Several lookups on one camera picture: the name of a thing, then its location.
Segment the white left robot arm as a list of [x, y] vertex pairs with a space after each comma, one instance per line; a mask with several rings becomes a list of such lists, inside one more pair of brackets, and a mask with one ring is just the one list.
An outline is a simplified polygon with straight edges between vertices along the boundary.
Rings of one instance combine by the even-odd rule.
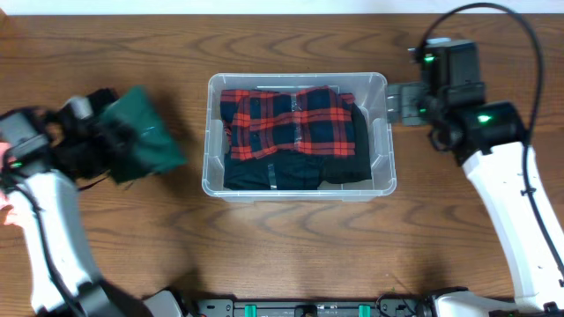
[[23, 229], [39, 316], [149, 316], [145, 302], [100, 273], [78, 210], [78, 179], [105, 173], [124, 154], [130, 132], [98, 120], [89, 101], [68, 101], [53, 112], [37, 107], [1, 117], [1, 189], [9, 222]]

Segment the red plaid garment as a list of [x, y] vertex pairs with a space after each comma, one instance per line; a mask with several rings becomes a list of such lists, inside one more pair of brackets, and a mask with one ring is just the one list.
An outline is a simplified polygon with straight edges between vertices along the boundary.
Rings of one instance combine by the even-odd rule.
[[234, 160], [263, 159], [279, 151], [346, 158], [356, 152], [355, 98], [328, 86], [298, 92], [224, 90], [220, 116]]

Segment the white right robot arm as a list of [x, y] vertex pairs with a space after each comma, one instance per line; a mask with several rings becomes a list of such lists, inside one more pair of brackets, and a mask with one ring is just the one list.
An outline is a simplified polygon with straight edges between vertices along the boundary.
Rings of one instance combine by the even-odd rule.
[[538, 175], [525, 127], [508, 101], [486, 102], [473, 41], [426, 40], [413, 51], [418, 82], [390, 85], [389, 118], [430, 126], [430, 144], [453, 154], [479, 193], [505, 254], [512, 300], [480, 297], [464, 287], [434, 291], [419, 316], [561, 316], [563, 231]]

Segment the dark navy garment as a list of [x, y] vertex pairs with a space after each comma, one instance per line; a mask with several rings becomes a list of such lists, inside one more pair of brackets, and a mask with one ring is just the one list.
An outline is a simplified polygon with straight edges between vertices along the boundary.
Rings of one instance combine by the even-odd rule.
[[316, 190], [323, 179], [323, 158], [280, 151], [264, 158], [224, 156], [224, 187], [232, 190]]

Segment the dark green taped garment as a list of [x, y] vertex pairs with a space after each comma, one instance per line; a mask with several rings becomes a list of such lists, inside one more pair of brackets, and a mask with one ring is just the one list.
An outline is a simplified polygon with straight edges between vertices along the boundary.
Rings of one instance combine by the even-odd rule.
[[99, 119], [104, 126], [119, 132], [125, 142], [124, 152], [109, 166], [109, 175], [116, 183], [168, 173], [187, 163], [142, 85], [131, 88], [107, 106]]

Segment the black taped garment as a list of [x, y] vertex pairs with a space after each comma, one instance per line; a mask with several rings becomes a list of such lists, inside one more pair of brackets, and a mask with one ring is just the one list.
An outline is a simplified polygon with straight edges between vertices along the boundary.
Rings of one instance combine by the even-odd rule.
[[86, 95], [94, 113], [99, 113], [105, 107], [119, 100], [119, 95], [113, 88], [101, 88], [95, 92]]

